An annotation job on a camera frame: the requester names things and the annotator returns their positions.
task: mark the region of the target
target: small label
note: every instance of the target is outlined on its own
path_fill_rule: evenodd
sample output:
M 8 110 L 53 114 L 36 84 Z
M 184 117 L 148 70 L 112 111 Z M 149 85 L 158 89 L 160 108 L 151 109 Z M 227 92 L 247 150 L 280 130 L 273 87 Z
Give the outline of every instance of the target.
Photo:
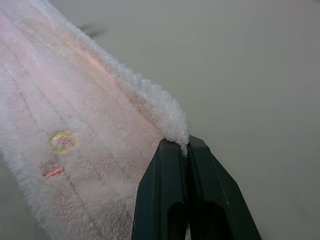
M 50 144 L 55 151 L 62 153 L 76 146 L 77 137 L 70 132 L 59 132 L 51 139 Z
M 48 179 L 49 177 L 53 177 L 53 176 L 59 176 L 61 173 L 64 172 L 63 168 L 54 168 L 54 169 L 50 169 L 46 174 L 45 177 Z

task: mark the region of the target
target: fleece pad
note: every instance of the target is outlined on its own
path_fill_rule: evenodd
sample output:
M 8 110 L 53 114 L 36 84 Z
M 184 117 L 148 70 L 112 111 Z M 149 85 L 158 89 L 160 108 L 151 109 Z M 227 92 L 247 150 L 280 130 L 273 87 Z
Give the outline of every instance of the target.
M 0 151 L 55 240 L 127 240 L 162 138 L 186 117 L 47 1 L 0 0 Z

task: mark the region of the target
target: orange sticker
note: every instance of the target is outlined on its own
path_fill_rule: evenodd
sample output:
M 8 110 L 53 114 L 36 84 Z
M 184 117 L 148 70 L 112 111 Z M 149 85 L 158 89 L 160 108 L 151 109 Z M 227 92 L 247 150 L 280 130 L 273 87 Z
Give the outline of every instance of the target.
M 48 173 L 45 175 L 45 177 L 48 179 L 49 177 L 52 176 L 59 176 L 61 173 L 64 172 L 63 168 L 54 168 L 48 171 Z

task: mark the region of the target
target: black clip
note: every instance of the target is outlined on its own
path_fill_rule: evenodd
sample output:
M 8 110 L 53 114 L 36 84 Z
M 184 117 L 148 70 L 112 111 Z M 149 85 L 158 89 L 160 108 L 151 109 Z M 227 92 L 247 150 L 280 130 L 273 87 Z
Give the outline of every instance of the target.
M 131 240 L 261 240 L 237 183 L 205 142 L 163 139 L 139 184 Z

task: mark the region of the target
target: yellow sticker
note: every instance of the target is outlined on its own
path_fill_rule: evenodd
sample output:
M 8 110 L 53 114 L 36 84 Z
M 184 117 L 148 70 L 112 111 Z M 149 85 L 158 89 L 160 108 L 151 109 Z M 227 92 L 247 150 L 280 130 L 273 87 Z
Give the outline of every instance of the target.
M 59 132 L 55 135 L 50 145 L 57 152 L 65 152 L 70 148 L 74 148 L 77 144 L 77 137 L 71 132 Z

